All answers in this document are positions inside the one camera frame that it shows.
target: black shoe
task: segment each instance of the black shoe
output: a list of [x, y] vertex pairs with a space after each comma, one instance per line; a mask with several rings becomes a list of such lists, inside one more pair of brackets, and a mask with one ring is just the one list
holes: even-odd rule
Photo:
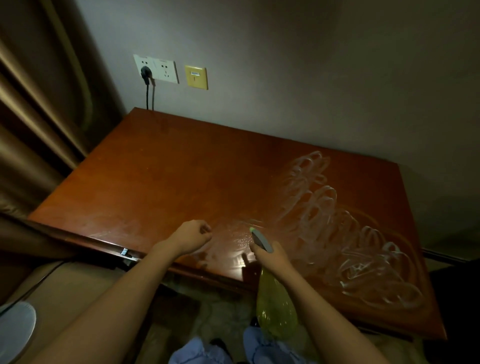
[[230, 353], [228, 352], [227, 346], [225, 345], [225, 343], [223, 342], [222, 339], [220, 339], [220, 338], [212, 339], [212, 340], [210, 340], [210, 345], [215, 345], [215, 346], [218, 346], [219, 348], [223, 349], [223, 351], [226, 352], [227, 355], [230, 357], [230, 359], [233, 361], [233, 358], [230, 355]]
[[254, 328], [259, 328], [260, 327], [260, 324], [258, 323], [257, 316], [252, 318], [252, 320], [250, 321], [250, 326], [253, 326]]

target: person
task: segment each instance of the person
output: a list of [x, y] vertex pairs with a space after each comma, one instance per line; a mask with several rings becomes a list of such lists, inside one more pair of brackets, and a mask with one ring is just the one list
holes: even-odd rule
[[[184, 222], [168, 239], [155, 244], [141, 262], [93, 302], [31, 363], [121, 363], [168, 267], [211, 238], [212, 229], [205, 221]], [[323, 359], [329, 364], [388, 363], [378, 349], [295, 270], [281, 244], [272, 242], [272, 247], [273, 253], [267, 253], [255, 244], [250, 246], [263, 267], [286, 287]], [[263, 338], [259, 328], [245, 331], [244, 345], [250, 363], [305, 362], [285, 344]], [[220, 346], [203, 345], [195, 338], [175, 352], [169, 363], [232, 363]]]

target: person's left arm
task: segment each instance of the person's left arm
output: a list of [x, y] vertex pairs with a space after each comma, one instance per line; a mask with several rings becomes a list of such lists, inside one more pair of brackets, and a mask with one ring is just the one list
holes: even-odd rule
[[205, 221], [184, 222], [70, 324], [32, 364], [121, 363], [168, 267], [212, 238]]

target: brown table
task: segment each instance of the brown table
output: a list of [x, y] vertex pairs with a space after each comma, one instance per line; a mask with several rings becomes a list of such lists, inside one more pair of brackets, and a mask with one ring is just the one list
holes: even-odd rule
[[254, 225], [347, 316], [445, 337], [394, 163], [133, 109], [29, 217], [144, 254], [194, 218], [214, 238], [179, 273], [255, 290]]

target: person's left hand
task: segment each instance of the person's left hand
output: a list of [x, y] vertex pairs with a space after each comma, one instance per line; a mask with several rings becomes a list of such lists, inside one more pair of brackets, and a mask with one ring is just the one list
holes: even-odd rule
[[168, 239], [178, 256], [193, 253], [212, 239], [212, 228], [203, 220], [186, 221]]

